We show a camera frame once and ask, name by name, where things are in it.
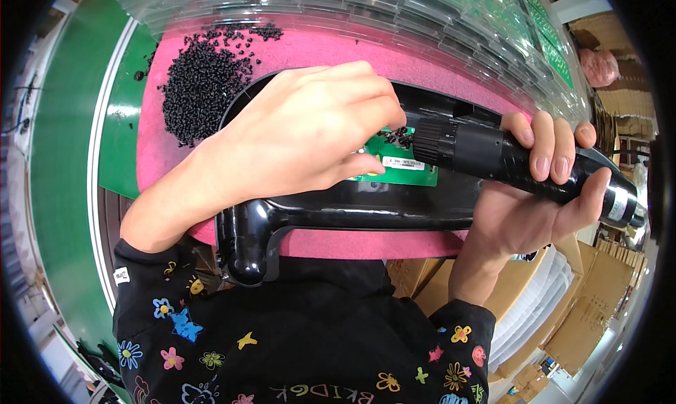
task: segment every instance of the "green circuit board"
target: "green circuit board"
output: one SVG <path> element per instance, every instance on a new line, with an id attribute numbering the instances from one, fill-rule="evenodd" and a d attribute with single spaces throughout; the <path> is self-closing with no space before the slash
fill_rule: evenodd
<path id="1" fill-rule="evenodd" d="M 407 134 L 413 134 L 414 128 L 407 128 Z M 348 181 L 383 182 L 388 184 L 405 184 L 407 186 L 437 185 L 439 168 L 427 163 L 418 162 L 413 158 L 413 150 L 408 150 L 394 144 L 385 144 L 384 137 L 371 137 L 357 153 L 368 153 L 376 156 L 383 163 L 383 175 L 362 175 L 349 178 Z"/>

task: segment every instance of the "screwdriver handle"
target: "screwdriver handle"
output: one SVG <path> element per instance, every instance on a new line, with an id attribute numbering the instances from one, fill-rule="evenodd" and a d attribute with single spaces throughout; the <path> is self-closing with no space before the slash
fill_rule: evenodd
<path id="1" fill-rule="evenodd" d="M 570 176 L 558 185 L 549 177 L 542 182 L 533 179 L 531 151 L 509 132 L 462 121 L 421 119 L 413 136 L 413 155 L 418 161 L 484 180 L 500 181 L 560 205 L 579 197 L 589 176 L 606 167 L 602 159 L 591 159 L 579 148 L 575 151 Z M 612 172 L 600 220 L 617 228 L 643 225 L 642 218 L 635 216 L 636 186 L 620 171 Z"/>

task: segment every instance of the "pink foam pad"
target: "pink foam pad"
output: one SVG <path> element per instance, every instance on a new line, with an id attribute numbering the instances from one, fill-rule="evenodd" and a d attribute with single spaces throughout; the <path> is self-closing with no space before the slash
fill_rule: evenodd
<path id="1" fill-rule="evenodd" d="M 254 40 L 250 48 L 245 48 L 245 42 L 241 42 L 241 48 L 245 50 L 242 57 L 253 51 L 256 55 L 252 60 L 255 62 L 258 58 L 262 61 L 260 65 L 253 64 L 253 79 L 280 69 L 336 65 L 363 59 L 371 63 L 379 75 L 390 79 L 454 95 L 499 113 L 521 111 L 478 82 L 422 58 L 368 41 L 357 44 L 352 38 L 301 30 L 286 31 L 277 42 L 263 42 L 261 37 L 249 35 L 246 31 L 243 34 L 245 38 L 253 37 Z M 229 43 L 229 49 L 238 53 L 239 50 L 234 47 L 237 42 Z M 164 96 L 162 90 L 157 89 L 166 84 L 168 67 L 179 56 L 179 49 L 183 48 L 186 46 L 181 33 L 165 33 L 148 74 L 137 140 L 137 181 L 140 191 L 159 180 L 194 150 L 179 148 L 178 140 L 164 130 Z M 428 58 L 435 60 L 433 54 Z M 215 245 L 213 220 L 198 223 L 189 233 L 202 242 Z M 293 230 L 283 239 L 281 254 L 326 259 L 422 258 L 454 255 L 461 243 L 457 235 L 434 231 Z"/>

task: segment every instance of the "stacked plastic trays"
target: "stacked plastic trays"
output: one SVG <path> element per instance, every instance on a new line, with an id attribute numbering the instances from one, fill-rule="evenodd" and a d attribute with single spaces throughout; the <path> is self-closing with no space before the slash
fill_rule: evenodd
<path id="1" fill-rule="evenodd" d="M 526 111 L 584 119 L 570 64 L 541 0 L 118 0 L 156 37 L 205 24 L 274 21 L 419 56 L 473 77 Z"/>

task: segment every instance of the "hand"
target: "hand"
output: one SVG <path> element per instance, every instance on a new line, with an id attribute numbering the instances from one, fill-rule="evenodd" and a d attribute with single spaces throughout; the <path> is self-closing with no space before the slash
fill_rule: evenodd
<path id="1" fill-rule="evenodd" d="M 575 162 L 575 140 L 583 148 L 596 143 L 592 124 L 580 123 L 573 136 L 566 120 L 552 121 L 547 112 L 536 113 L 530 126 L 523 114 L 507 113 L 500 129 L 511 131 L 522 146 L 531 149 L 533 179 L 551 177 L 559 185 L 568 180 Z M 532 253 L 596 222 L 610 179 L 610 169 L 599 169 L 585 182 L 580 197 L 564 206 L 496 181 L 484 181 L 469 236 L 490 257 Z"/>
<path id="2" fill-rule="evenodd" d="M 374 156 L 352 152 L 385 126 L 405 124 L 392 84 L 365 61 L 286 70 L 195 153 L 215 194 L 236 177 L 240 197 L 275 197 L 384 173 Z"/>

